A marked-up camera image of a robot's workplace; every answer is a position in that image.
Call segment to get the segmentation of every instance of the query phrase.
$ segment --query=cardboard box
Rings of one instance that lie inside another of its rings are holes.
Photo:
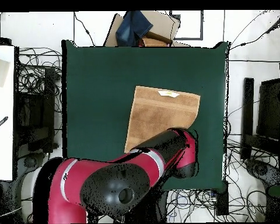
[[[153,10],[143,10],[141,12],[147,18],[147,20],[153,24],[153,27],[145,35],[147,38],[161,40],[167,44],[173,43],[176,47],[189,46],[173,41],[177,29],[179,28],[179,20]],[[117,46],[116,31],[122,22],[123,18],[119,14],[116,14],[113,18],[104,46]]]

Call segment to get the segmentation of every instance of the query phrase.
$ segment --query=red robot arm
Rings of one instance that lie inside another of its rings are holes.
[[[86,208],[112,217],[127,213],[167,170],[181,179],[194,176],[196,148],[188,131],[172,128],[110,162],[63,160],[50,186],[48,223],[86,223]]]

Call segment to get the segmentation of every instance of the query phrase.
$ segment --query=brown towel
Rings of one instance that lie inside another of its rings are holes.
[[[199,103],[200,96],[196,94],[136,86],[124,152],[168,128],[189,128],[196,119]]]
[[[167,47],[164,41],[155,40],[154,38],[142,38],[145,47]]]

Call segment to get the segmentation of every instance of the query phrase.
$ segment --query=dark green tablecloth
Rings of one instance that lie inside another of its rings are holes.
[[[164,189],[222,185],[225,52],[216,48],[75,47],[66,41],[67,157],[112,160],[124,152],[136,85],[201,96],[199,174]]]

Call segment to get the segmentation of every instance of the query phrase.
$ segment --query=white floor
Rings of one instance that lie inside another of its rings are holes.
[[[233,42],[238,34],[261,12],[261,10],[206,10],[204,11],[204,40],[202,41],[181,41],[192,46],[213,47],[220,41]],[[84,22],[86,28],[90,31],[95,45],[102,46],[107,36],[110,23],[115,13],[124,15],[122,11],[112,12],[77,12],[78,19]],[[183,22],[183,16],[190,15],[190,11],[182,13],[182,25],[188,25],[189,29],[197,30],[195,23]],[[90,46],[91,40],[85,33],[81,23],[74,22],[73,12],[29,12],[29,13],[3,13],[1,15],[0,35],[12,39],[14,46],[20,48],[25,47],[48,47],[61,52],[61,40],[75,40],[78,46]],[[265,32],[277,19],[280,17],[280,10],[269,10],[258,16],[236,39],[232,44],[235,47],[243,42],[253,41]],[[237,47],[230,51],[229,54],[229,104],[228,112],[238,109],[242,106],[242,88],[243,80],[246,77],[255,79],[254,84],[254,100],[258,100],[258,92],[260,83],[265,80],[275,79],[280,77],[279,63],[280,62],[280,28],[272,31],[270,34],[265,34],[255,43],[248,44],[243,47]],[[54,57],[44,57],[43,61],[54,62]],[[258,110],[257,103],[254,105],[254,132],[257,126],[256,113]],[[233,134],[240,133],[241,110],[230,115],[229,121],[232,125]],[[60,127],[61,117],[56,114],[56,128]],[[239,136],[231,136],[230,139],[239,141]],[[51,157],[61,156],[62,144],[61,133],[55,137],[55,141],[60,147],[51,154]],[[39,170],[28,174],[25,178],[24,187],[22,190],[22,198],[29,198],[33,192],[33,182],[37,177]],[[243,197],[253,190],[263,191],[262,184],[256,179],[248,175],[248,173],[238,168],[237,172],[231,169],[230,177],[240,186]],[[239,190],[231,184],[229,187],[230,201],[232,198],[239,197]],[[265,205],[265,197],[260,193],[254,193],[249,197],[249,200],[257,205]],[[230,211],[240,208],[242,201],[233,201]],[[23,214],[26,220],[27,216],[32,212],[31,202],[23,202]],[[181,215],[174,219],[174,222],[180,222],[180,218],[187,214],[188,209],[181,210]],[[244,218],[239,215],[237,221],[244,221]],[[109,222],[108,218],[103,218],[102,221]],[[213,222],[209,212],[200,208],[191,214],[191,222]]]

